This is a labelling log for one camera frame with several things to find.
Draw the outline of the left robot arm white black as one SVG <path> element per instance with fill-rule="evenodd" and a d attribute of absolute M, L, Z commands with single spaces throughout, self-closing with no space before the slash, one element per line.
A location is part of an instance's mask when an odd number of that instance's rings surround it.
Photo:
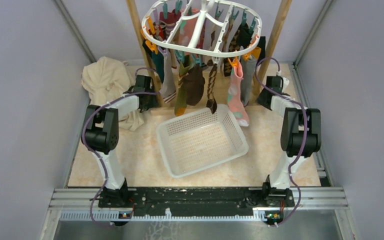
<path fill-rule="evenodd" d="M 90 104 L 85 112 L 81 143 L 97 161 L 103 184 L 93 200 L 100 208 L 125 207 L 131 201 L 126 177 L 119 163 L 119 122 L 134 111 L 143 112 L 157 106 L 157 93 L 150 76 L 137 75 L 135 84 L 121 97 L 102 106 Z"/>

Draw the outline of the green striped sock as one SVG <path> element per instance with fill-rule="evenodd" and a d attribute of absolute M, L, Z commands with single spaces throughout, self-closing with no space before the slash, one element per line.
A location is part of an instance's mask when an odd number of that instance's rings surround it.
<path fill-rule="evenodd" d="M 186 55 L 184 60 L 181 60 L 179 63 L 178 91 L 174 105 L 174 115 L 176 117 L 183 115 L 187 108 L 187 91 L 183 83 L 183 78 L 188 75 L 188 72 L 193 64 L 194 62 L 191 60 L 190 55 Z"/>

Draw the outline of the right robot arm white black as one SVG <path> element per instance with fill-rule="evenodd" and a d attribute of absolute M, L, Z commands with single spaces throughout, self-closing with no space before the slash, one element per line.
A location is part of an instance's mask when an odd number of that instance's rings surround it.
<path fill-rule="evenodd" d="M 280 147 L 282 155 L 262 185 L 261 199 L 270 207 L 292 207 L 294 175 L 301 164 L 322 145 L 321 111 L 308 108 L 284 93 L 289 80 L 268 76 L 257 103 L 282 117 Z"/>

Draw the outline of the wooden hanger rack frame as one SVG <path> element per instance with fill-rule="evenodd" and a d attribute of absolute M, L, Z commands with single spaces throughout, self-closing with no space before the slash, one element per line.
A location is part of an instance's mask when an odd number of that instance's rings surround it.
<path fill-rule="evenodd" d="M 159 41 L 153 37 L 152 34 L 148 33 L 148 29 L 150 29 L 151 33 L 155 33 L 155 26 L 153 24 L 152 19 L 150 19 L 150 14 L 154 12 L 157 7 L 160 5 L 164 5 L 166 2 L 170 2 L 171 0 L 158 0 L 156 1 L 150 9 L 147 11 L 146 15 L 142 20 L 140 20 L 139 13 L 137 10 L 137 5 L 135 0 L 126 0 L 127 8 L 130 14 L 131 22 L 134 27 L 134 31 L 136 33 L 136 37 L 138 39 L 139 45 L 143 43 L 143 41 L 149 41 L 147 46 L 151 51 L 154 51 L 157 53 L 158 48 L 162 47 L 165 49 L 173 49 L 178 50 L 181 52 L 186 53 L 192 53 L 192 54 L 198 54 L 203 56 L 209 56 L 212 57 L 212 60 L 214 63 L 217 61 L 220 61 L 220 59 L 225 59 L 228 57 L 237 57 L 243 54 L 250 53 L 251 50 L 255 49 L 257 47 L 257 41 L 261 37 L 259 34 L 261 33 L 262 29 L 262 20 L 260 16 L 252 9 L 248 9 L 247 6 L 237 3 L 234 1 L 229 0 L 201 0 L 201 9 L 199 12 L 186 16 L 186 13 L 191 13 L 189 9 L 192 7 L 194 2 L 199 2 L 198 0 L 187 0 L 187 4 L 184 8 L 184 11 L 181 13 L 181 16 L 179 20 L 177 21 L 174 29 L 171 31 L 169 37 L 167 40 Z M 228 6 L 226 16 L 223 21 L 217 20 L 215 17 L 213 17 L 210 14 L 210 11 L 214 8 L 214 4 L 217 5 L 226 5 Z M 292 0 L 282 0 L 280 2 L 280 6 L 278 8 L 276 18 L 272 27 L 272 31 L 269 37 L 269 40 L 267 42 L 267 46 L 265 48 L 266 57 L 272 57 L 275 47 L 277 45 L 278 39 L 280 37 L 284 22 L 286 20 L 286 17 L 288 15 L 290 6 L 292 4 Z M 249 45 L 247 48 L 244 48 L 244 50 L 237 51 L 237 52 L 222 52 L 220 51 L 220 44 L 222 43 L 222 38 L 224 36 L 224 33 L 227 31 L 229 19 L 232 16 L 234 12 L 234 7 L 240 10 L 243 10 L 248 12 L 249 14 L 253 15 L 255 17 L 256 21 L 256 30 L 252 35 L 253 42 L 251 45 Z M 182 46 L 178 44 L 172 43 L 177 31 L 179 30 L 182 21 L 189 21 L 192 19 L 196 20 L 196 27 L 194 29 L 194 32 L 191 36 L 190 43 L 187 46 Z M 201 31 L 203 29 L 204 23 L 206 23 L 206 20 L 209 20 L 212 22 L 215 26 L 220 28 L 220 34 L 216 40 L 216 45 L 214 50 L 206 50 L 206 49 L 200 49 L 196 48 L 196 46 L 199 43 L 199 36 L 201 35 Z"/>

